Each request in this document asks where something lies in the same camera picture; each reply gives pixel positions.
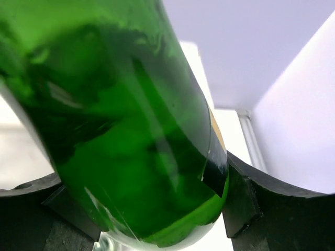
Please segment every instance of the white surface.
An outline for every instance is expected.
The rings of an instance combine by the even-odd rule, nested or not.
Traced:
[[[214,107],[206,75],[197,46],[190,42],[181,43],[183,51],[202,88],[208,104]],[[214,110],[227,150],[250,164],[237,113],[233,110]],[[0,188],[13,188],[23,182],[42,177],[52,172],[25,129],[7,104],[0,99]],[[199,242],[184,251],[233,251],[231,240],[226,237],[222,216],[212,230]]]
[[[252,109],[335,10],[334,0],[163,0],[200,50],[214,104]]]
[[[335,192],[335,13],[256,106],[252,121],[269,174]]]

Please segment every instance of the green glass bottle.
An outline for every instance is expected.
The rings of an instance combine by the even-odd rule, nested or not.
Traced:
[[[115,240],[177,250],[219,217],[226,150],[160,0],[0,0],[0,78]]]

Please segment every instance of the white wall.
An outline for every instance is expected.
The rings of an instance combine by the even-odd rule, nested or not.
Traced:
[[[0,128],[4,126],[7,127],[18,125],[21,125],[21,122],[19,121],[15,113],[13,113],[7,102],[0,95]]]
[[[335,13],[254,109],[269,174],[335,192]]]
[[[163,0],[200,50],[216,107],[251,109],[335,10],[334,0]]]

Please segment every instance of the green glass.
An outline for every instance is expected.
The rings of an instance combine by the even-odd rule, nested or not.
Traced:
[[[0,0],[0,80],[115,240],[177,250],[219,217],[226,150],[160,0]]]

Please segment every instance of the bottle label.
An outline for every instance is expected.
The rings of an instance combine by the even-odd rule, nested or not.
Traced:
[[[211,110],[209,112],[211,118],[211,136],[203,182],[218,196],[222,197],[228,177],[227,152],[219,126]]]

